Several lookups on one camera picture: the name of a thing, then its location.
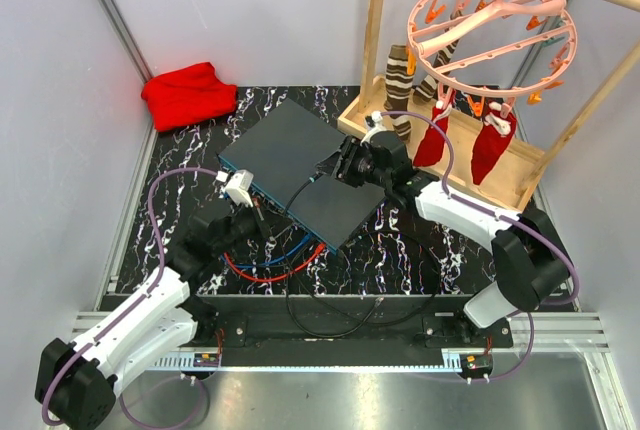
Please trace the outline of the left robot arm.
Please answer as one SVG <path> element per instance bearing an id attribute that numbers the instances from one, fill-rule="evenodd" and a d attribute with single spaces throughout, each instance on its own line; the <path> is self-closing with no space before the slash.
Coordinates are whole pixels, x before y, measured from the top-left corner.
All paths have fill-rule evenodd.
<path id="1" fill-rule="evenodd" d="M 124 389 L 151 363 L 186 343 L 208 344 L 217 311 L 198 295 L 233 247 L 269 229 L 256 200 L 218 200 L 192 223 L 140 287 L 104 319 L 42 350 L 35 399 L 50 426 L 95 429 Z"/>

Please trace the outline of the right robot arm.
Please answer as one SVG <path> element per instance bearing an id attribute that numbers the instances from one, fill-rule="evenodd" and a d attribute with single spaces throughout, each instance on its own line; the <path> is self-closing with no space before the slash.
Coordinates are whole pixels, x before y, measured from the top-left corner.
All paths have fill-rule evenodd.
<path id="1" fill-rule="evenodd" d="M 537 309 L 575 274 L 545 212 L 519 213 L 449 187 L 444 178 L 415 168 L 405 144 L 392 131 L 365 140 L 347 136 L 316 169 L 354 188 L 376 185 L 397 206 L 442 224 L 490 252 L 494 282 L 467 301 L 464 315 L 453 324 L 455 337 L 463 345 L 480 344 L 490 326 L 504 317 Z"/>

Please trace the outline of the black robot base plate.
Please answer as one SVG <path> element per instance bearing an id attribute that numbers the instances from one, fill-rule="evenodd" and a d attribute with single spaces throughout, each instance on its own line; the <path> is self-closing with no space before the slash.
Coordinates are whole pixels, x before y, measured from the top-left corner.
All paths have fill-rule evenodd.
<path id="1" fill-rule="evenodd" d="M 508 313 L 486 329 L 464 315 L 465 296 L 223 295 L 183 344 L 199 353 L 221 344 L 224 368 L 249 371 L 456 372 L 468 354 L 485 366 L 501 351 L 523 354 L 531 317 Z"/>

